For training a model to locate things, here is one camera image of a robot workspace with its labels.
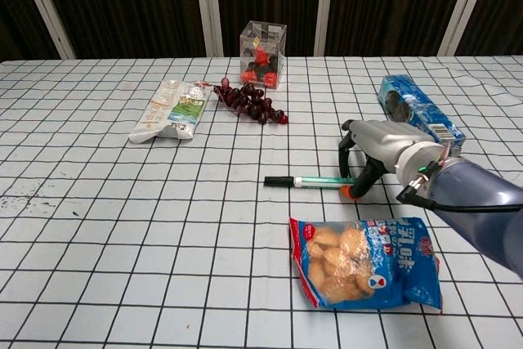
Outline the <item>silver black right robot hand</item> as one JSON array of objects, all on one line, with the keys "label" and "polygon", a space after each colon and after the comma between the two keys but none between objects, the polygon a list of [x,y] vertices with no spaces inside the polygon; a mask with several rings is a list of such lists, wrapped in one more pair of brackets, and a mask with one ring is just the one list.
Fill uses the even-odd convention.
[{"label": "silver black right robot hand", "polygon": [[349,176],[349,154],[359,147],[365,154],[366,164],[360,175],[341,192],[358,199],[388,173],[395,174],[400,156],[411,147],[421,148],[435,144],[434,138],[408,123],[390,120],[347,120],[342,125],[346,135],[338,144],[338,166],[342,177]]}]

